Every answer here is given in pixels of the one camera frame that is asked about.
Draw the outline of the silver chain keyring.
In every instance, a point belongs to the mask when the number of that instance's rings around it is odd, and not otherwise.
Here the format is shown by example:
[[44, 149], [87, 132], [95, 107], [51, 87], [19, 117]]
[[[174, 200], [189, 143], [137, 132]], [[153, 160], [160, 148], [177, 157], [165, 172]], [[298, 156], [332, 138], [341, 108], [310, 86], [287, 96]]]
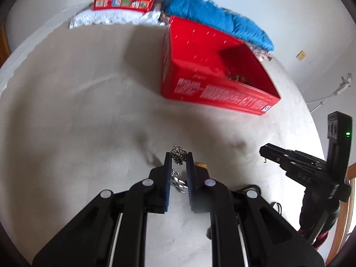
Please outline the silver chain keyring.
[[[186, 162], [187, 154], [186, 149], [180, 146], [174, 146], [170, 151], [171, 158], [176, 165], [183, 165]], [[171, 168], [171, 185], [181, 194], [184, 194], [188, 189], [186, 182], [179, 178], [179, 173], [173, 167]]]

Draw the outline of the beige bed sheet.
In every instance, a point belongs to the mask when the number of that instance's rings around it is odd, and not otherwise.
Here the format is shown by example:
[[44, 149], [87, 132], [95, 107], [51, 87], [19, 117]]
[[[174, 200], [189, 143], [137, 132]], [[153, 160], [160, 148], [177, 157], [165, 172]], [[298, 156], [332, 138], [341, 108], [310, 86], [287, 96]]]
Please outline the beige bed sheet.
[[1, 69], [1, 223], [26, 260], [102, 190], [129, 189], [174, 146], [233, 190], [257, 184], [299, 226], [303, 187], [259, 149], [324, 154], [279, 61], [264, 63], [281, 96], [265, 115], [172, 101], [160, 94], [165, 27], [68, 23], [54, 16]]

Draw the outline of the red open tin box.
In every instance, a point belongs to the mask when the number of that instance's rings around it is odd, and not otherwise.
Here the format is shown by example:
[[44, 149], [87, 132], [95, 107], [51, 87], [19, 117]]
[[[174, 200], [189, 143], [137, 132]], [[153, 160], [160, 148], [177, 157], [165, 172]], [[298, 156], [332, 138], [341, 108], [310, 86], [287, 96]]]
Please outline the red open tin box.
[[176, 16], [164, 35], [160, 92], [176, 101], [259, 116], [281, 99], [243, 41]]

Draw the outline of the wooden cabinet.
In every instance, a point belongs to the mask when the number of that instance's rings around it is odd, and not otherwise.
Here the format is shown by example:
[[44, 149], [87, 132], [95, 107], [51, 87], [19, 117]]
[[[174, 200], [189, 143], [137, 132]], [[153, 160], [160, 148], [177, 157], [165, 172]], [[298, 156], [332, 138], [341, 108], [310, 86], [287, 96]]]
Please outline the wooden cabinet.
[[0, 66], [2, 66], [5, 61], [10, 56], [11, 52], [8, 46], [7, 35], [5, 32], [5, 26], [0, 26]]

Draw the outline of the white lace cloth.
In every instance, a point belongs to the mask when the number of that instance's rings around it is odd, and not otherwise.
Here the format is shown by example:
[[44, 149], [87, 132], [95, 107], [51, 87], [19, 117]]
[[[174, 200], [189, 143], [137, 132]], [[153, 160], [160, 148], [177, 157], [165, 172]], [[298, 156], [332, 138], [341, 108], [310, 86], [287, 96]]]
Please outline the white lace cloth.
[[69, 23], [69, 29], [79, 28], [89, 25], [146, 25], [146, 26], [166, 26], [167, 23], [160, 19], [160, 4], [154, 10], [146, 13], [133, 10], [93, 10], [87, 7], [77, 13]]

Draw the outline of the blue quilted jacket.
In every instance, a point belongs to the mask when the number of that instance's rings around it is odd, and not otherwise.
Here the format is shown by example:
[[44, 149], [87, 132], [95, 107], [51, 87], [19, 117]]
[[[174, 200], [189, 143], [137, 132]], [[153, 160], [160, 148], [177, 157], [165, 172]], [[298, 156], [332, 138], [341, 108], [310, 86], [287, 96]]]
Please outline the blue quilted jacket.
[[213, 0], [163, 0], [161, 7], [169, 16], [209, 26], [266, 51], [275, 50], [270, 37], [253, 20], [220, 7]]

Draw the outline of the red tin box lid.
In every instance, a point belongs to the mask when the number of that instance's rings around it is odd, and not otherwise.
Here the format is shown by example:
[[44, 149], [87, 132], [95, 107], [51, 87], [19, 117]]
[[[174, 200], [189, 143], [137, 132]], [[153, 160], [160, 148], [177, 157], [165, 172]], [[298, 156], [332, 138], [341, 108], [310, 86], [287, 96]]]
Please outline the red tin box lid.
[[155, 0], [93, 0], [93, 10], [131, 10], [146, 13]]

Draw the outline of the beige wall socket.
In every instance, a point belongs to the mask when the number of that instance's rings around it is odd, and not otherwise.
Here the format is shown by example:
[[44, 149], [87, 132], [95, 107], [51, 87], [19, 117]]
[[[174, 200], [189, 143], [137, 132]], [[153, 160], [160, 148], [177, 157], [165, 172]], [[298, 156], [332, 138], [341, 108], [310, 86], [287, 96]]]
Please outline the beige wall socket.
[[298, 61], [302, 61], [305, 57], [306, 57], [306, 53], [305, 53], [303, 50], [300, 51], [300, 52], [297, 54], [297, 56], [296, 56], [296, 58], [298, 59]]

